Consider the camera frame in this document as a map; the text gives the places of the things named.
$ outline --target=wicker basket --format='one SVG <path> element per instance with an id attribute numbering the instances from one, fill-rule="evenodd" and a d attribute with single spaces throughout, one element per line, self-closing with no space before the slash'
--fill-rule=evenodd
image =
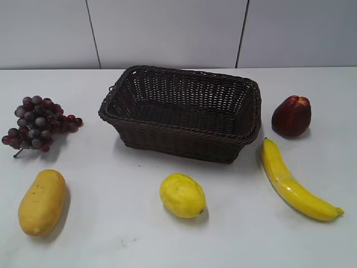
<path id="1" fill-rule="evenodd" d="M 109 88 L 99 116 L 128 147 L 231 163 L 257 138 L 260 105 L 247 78 L 133 66 Z"/>

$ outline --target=red apple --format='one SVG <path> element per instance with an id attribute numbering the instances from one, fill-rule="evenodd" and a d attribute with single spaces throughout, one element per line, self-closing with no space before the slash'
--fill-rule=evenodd
<path id="1" fill-rule="evenodd" d="M 311 122 L 311 105 L 306 97 L 288 97 L 276 108 L 272 117 L 273 130 L 287 137 L 303 134 Z"/>

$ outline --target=lemon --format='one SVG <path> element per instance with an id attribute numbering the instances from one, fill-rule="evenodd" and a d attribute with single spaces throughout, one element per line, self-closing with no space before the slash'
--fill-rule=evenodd
<path id="1" fill-rule="evenodd" d="M 180 173 L 168 176 L 161 183 L 160 198 L 166 208 L 181 218 L 194 218 L 206 208 L 201 185 Z"/>

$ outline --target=table surface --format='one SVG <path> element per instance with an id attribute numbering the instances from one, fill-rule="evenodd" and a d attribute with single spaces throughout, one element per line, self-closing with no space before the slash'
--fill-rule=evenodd
<path id="1" fill-rule="evenodd" d="M 51 151 L 1 146 L 0 267 L 357 267 L 357 68 L 219 69 L 255 80 L 262 129 L 230 165 L 125 147 L 98 117 L 122 70 L 2 70 L 0 133 L 16 125 L 24 96 L 60 103 L 84 126 Z M 274 109 L 289 95 L 312 106 L 310 129 L 287 140 L 271 129 Z M 278 144 L 297 180 L 346 214 L 321 223 L 289 207 L 274 191 L 257 152 L 263 137 Z M 18 206 L 37 173 L 56 169 L 70 192 L 48 237 L 25 235 Z M 204 189 L 208 211 L 179 219 L 164 209 L 161 181 L 184 173 Z"/>

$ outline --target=yellow banana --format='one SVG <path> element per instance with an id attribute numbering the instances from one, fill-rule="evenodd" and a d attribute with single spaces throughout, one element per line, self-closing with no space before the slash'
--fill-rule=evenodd
<path id="1" fill-rule="evenodd" d="M 345 212 L 314 196 L 293 177 L 278 146 L 265 138 L 262 145 L 264 169 L 277 193 L 301 213 L 320 221 L 330 221 Z"/>

